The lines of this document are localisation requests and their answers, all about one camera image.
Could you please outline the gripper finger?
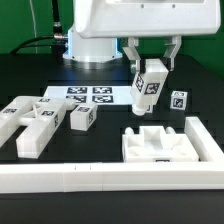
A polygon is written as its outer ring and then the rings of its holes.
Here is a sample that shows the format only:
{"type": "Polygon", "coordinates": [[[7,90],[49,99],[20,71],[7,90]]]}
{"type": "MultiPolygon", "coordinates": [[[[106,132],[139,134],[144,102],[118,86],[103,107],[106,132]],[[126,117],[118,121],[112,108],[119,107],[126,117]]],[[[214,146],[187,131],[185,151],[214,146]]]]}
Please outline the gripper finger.
{"type": "Polygon", "coordinates": [[[139,39],[135,37],[129,37],[127,40],[127,45],[123,48],[126,56],[130,61],[135,62],[135,73],[140,73],[140,62],[141,57],[138,54],[136,47],[139,45],[139,39]]]}
{"type": "Polygon", "coordinates": [[[175,57],[181,47],[182,37],[172,36],[165,39],[166,50],[163,55],[164,63],[169,71],[173,71],[175,67],[175,57]]]}

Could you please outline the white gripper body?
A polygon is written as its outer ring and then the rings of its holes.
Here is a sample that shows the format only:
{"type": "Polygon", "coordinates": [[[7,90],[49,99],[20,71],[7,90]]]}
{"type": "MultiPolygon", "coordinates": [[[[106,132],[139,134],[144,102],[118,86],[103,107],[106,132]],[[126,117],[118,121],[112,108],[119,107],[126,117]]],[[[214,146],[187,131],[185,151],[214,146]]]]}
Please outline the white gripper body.
{"type": "Polygon", "coordinates": [[[75,27],[83,38],[214,34],[220,0],[75,0],[75,27]]]}

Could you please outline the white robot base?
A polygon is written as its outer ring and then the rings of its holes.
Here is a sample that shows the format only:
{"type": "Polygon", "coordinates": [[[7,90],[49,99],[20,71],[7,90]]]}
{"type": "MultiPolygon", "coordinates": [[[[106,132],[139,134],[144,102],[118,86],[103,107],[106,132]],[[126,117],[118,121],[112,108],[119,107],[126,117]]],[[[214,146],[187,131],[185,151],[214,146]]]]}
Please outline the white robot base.
{"type": "Polygon", "coordinates": [[[116,38],[83,39],[72,27],[68,31],[67,51],[63,58],[83,63],[106,63],[121,59],[116,38]]]}

